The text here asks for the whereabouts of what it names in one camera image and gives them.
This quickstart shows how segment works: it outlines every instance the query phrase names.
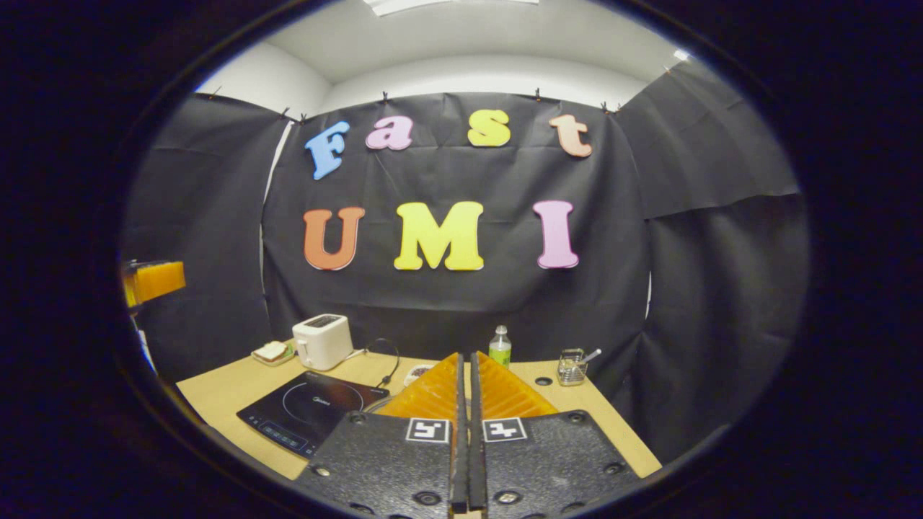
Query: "screw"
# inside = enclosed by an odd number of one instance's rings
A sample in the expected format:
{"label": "screw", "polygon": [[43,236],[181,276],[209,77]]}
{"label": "screw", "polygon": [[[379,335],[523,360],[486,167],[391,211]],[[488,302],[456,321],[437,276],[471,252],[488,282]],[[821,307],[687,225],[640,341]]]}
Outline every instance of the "screw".
{"label": "screw", "polygon": [[434,504],[439,504],[442,498],[433,492],[417,492],[414,494],[414,501],[424,506],[433,506]]}
{"label": "screw", "polygon": [[620,462],[615,462],[613,464],[606,465],[604,470],[607,474],[618,474],[624,469],[625,469],[625,464],[620,463]]}
{"label": "screw", "polygon": [[518,492],[514,492],[512,490],[504,490],[502,492],[497,492],[497,494],[494,496],[494,500],[496,500],[500,504],[512,504],[521,499],[522,499],[522,496]]}

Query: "foam letter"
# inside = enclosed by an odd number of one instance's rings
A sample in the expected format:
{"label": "foam letter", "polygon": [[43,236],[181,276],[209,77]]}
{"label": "foam letter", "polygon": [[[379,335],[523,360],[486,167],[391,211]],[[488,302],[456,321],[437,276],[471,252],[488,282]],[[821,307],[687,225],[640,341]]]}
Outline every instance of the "foam letter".
{"label": "foam letter", "polygon": [[305,149],[311,150],[311,156],[314,157],[314,179],[320,180],[327,176],[328,173],[340,167],[343,159],[334,157],[333,153],[343,153],[346,149],[346,143],[343,141],[341,133],[349,131],[349,123],[340,121],[339,123],[318,133],[315,137],[305,143]]}
{"label": "foam letter", "polygon": [[574,206],[562,200],[536,202],[532,209],[542,219],[542,235],[545,238],[545,252],[538,258],[543,269],[571,269],[580,259],[570,250],[568,214]]}
{"label": "foam letter", "polygon": [[375,127],[378,129],[372,130],[372,133],[366,137],[366,146],[372,150],[383,148],[403,150],[413,142],[410,138],[410,130],[414,127],[414,121],[410,117],[403,115],[385,117],[379,119]]}
{"label": "foam letter", "polygon": [[502,110],[478,110],[468,117],[468,140],[474,146],[503,146],[509,142],[509,115]]}
{"label": "foam letter", "polygon": [[593,153],[592,146],[580,142],[580,133],[586,131],[586,125],[578,123],[573,115],[559,115],[549,122],[557,128],[557,140],[564,151],[575,157],[589,157]]}
{"label": "foam letter", "polygon": [[366,215],[366,210],[361,207],[345,207],[337,213],[343,220],[343,231],[340,250],[336,254],[328,254],[324,250],[324,232],[327,230],[327,220],[332,215],[326,209],[305,213],[305,260],[321,271],[338,271],[353,261],[359,219]]}
{"label": "foam letter", "polygon": [[401,255],[394,260],[399,271],[418,271],[423,260],[416,254],[419,243],[430,269],[439,266],[446,247],[452,245],[446,268],[450,271],[479,271],[484,268],[484,259],[477,255],[477,217],[484,212],[484,206],[477,202],[458,202],[449,210],[446,219],[439,226],[433,213],[422,202],[410,202],[398,206],[403,218]]}

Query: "tabletop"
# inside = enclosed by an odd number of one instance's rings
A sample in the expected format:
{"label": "tabletop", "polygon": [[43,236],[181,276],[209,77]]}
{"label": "tabletop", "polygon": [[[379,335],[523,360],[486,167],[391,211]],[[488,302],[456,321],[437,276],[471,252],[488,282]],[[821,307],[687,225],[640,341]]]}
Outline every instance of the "tabletop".
{"label": "tabletop", "polygon": [[[366,352],[319,373],[375,386],[394,368],[395,359],[391,355]],[[397,394],[404,389],[403,381],[411,368],[421,364],[435,365],[437,362],[402,356],[391,381],[383,387],[392,395]],[[470,396],[470,364],[466,362],[464,367],[465,393]],[[307,460],[264,438],[238,418],[236,413],[306,370],[297,357],[270,367],[248,356],[182,380],[176,385],[202,419],[231,443],[284,477],[295,479],[307,466]],[[661,467],[650,449],[589,380],[576,386],[559,385],[556,379],[556,360],[513,362],[509,370],[545,397],[558,411],[583,409],[590,413],[639,477],[647,477]],[[540,386],[535,383],[539,377],[548,377],[553,383]]]}

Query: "black fabric backdrop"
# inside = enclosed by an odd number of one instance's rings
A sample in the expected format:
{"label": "black fabric backdrop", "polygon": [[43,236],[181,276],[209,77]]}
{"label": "black fabric backdrop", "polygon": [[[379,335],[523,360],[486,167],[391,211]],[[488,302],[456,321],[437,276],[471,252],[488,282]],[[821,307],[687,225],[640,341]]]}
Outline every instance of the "black fabric backdrop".
{"label": "black fabric backdrop", "polygon": [[[479,109],[509,115],[509,143],[471,145],[468,116]],[[593,145],[590,157],[561,149],[548,121],[562,114],[589,128],[582,139]],[[390,115],[413,119],[413,144],[368,149],[373,124]],[[351,126],[342,165],[314,180],[305,143],[342,120]],[[319,115],[293,125],[263,205],[284,124],[255,106],[194,96],[142,168],[126,257],[183,260],[189,281],[142,313],[165,378],[216,368],[270,337],[288,339],[293,324],[319,313],[348,316],[356,347],[386,337],[403,355],[425,358],[485,350],[505,324],[513,360],[601,347],[593,382],[668,462],[738,417],[787,351],[809,268],[802,200],[758,115],[702,66],[676,66],[614,114],[468,93]],[[574,205],[573,269],[537,265],[543,238],[532,206],[546,199]],[[397,207],[424,202],[441,223],[464,200],[484,206],[485,267],[397,271]],[[325,235],[333,252],[342,230],[336,213],[349,206],[366,210],[353,262],[316,270],[304,256],[304,213],[333,212]]]}
{"label": "black fabric backdrop", "polygon": [[[468,141],[468,116],[485,108],[509,115],[512,137],[503,147],[476,148]],[[590,157],[561,149],[548,123],[561,114],[590,128]],[[413,119],[413,144],[403,151],[369,150],[366,135],[390,115]],[[314,180],[305,142],[341,120],[352,127],[342,165]],[[332,312],[349,317],[357,347],[386,337],[407,356],[485,350],[499,324],[509,328],[514,360],[557,358],[565,347],[618,351],[641,328],[647,297],[638,192],[625,136],[611,115],[585,105],[510,94],[434,94],[315,117],[289,135],[263,213],[273,334],[289,337],[296,322]],[[532,206],[546,199],[574,205],[569,228],[580,256],[576,268],[537,264],[543,238]],[[396,270],[403,226],[398,206],[424,202],[441,223],[463,200],[484,206],[478,221],[484,268]],[[302,215],[313,209],[335,215],[349,206],[366,210],[353,262],[335,272],[314,269],[304,256]],[[327,251],[339,249],[341,229],[339,218],[329,221]]]}
{"label": "black fabric backdrop", "polygon": [[270,340],[259,215],[287,121],[196,95],[151,146],[127,204],[126,260],[184,263],[186,287],[144,305],[138,326],[159,374],[183,380]]}

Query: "letter f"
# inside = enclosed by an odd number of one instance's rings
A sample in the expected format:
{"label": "letter f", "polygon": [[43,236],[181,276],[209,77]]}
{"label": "letter f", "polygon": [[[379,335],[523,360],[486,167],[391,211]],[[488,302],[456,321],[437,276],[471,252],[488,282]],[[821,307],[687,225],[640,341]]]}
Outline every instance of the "letter f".
{"label": "letter f", "polygon": [[343,153],[343,150],[346,149],[346,143],[343,141],[341,134],[347,131],[349,131],[349,123],[340,121],[305,143],[305,149],[311,150],[311,156],[314,157],[315,180],[320,180],[340,167],[343,159],[333,156],[333,153],[335,151]]}

